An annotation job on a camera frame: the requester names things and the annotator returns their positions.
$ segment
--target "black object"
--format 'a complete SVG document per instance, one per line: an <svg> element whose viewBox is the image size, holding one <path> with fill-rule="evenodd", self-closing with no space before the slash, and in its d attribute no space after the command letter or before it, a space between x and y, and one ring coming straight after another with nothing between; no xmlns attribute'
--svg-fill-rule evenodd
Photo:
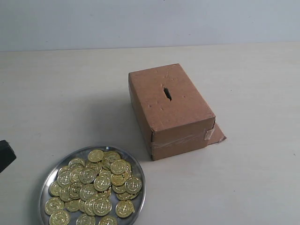
<svg viewBox="0 0 300 225"><path fill-rule="evenodd" d="M17 157L7 141L0 141L0 172L2 172Z"/></svg>

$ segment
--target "coin slot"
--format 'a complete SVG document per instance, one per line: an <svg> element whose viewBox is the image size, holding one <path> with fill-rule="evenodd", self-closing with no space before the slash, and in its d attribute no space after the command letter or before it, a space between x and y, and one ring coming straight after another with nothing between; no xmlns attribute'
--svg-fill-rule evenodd
<svg viewBox="0 0 300 225"><path fill-rule="evenodd" d="M165 93L166 97L167 97L168 99L170 99L170 101L172 101L172 96L171 96L171 94L170 94L170 92L169 92L169 89L164 88L164 93Z"/></svg>

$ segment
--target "brown cardboard box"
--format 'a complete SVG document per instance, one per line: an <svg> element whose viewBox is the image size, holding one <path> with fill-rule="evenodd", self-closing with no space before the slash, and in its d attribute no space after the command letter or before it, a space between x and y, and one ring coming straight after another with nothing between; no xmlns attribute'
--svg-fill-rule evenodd
<svg viewBox="0 0 300 225"><path fill-rule="evenodd" d="M132 106L153 160L226 138L180 64L132 72L128 81Z"/></svg>

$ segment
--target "table surface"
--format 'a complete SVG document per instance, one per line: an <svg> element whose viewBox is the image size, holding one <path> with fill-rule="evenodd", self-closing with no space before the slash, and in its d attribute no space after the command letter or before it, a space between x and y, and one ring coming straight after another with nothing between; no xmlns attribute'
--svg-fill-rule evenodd
<svg viewBox="0 0 300 225"><path fill-rule="evenodd" d="M180 63L227 139L151 161L128 72ZM1 224L38 225L55 164L96 144L132 153L146 177L137 225L298 225L300 43L0 53Z"/></svg>

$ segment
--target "white wall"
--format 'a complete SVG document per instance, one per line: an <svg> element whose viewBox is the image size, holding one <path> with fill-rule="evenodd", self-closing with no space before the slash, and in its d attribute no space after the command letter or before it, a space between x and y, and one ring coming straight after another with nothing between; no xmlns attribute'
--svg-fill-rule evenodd
<svg viewBox="0 0 300 225"><path fill-rule="evenodd" d="M299 0L0 0L0 51L275 41Z"/></svg>

